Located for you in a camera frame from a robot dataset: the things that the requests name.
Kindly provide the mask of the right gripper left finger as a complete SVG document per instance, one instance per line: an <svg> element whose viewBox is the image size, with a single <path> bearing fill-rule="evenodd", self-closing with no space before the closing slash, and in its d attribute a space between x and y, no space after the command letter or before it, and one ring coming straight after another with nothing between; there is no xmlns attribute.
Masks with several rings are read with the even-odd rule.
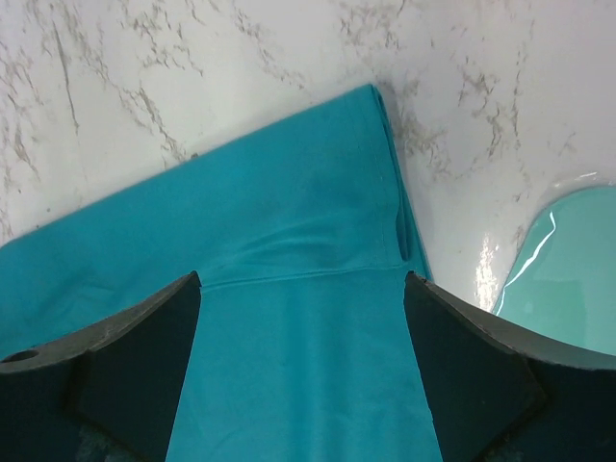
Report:
<svg viewBox="0 0 616 462"><path fill-rule="evenodd" d="M200 309L191 272L1 361L4 461L163 461Z"/></svg>

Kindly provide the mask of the teal t shirt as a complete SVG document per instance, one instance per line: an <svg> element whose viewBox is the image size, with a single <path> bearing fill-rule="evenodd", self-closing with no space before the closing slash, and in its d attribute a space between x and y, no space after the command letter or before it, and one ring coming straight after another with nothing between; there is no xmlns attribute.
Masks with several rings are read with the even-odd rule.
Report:
<svg viewBox="0 0 616 462"><path fill-rule="evenodd" d="M437 461L404 314L410 271L428 267L366 85L5 244L1 351L196 272L169 460Z"/></svg>

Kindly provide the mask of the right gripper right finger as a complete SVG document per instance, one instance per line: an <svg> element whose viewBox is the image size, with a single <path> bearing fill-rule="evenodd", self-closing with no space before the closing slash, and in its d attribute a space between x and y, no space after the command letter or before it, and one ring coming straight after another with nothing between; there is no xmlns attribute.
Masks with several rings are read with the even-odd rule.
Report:
<svg viewBox="0 0 616 462"><path fill-rule="evenodd" d="M404 309L444 460L614 460L614 356L506 321L415 272Z"/></svg>

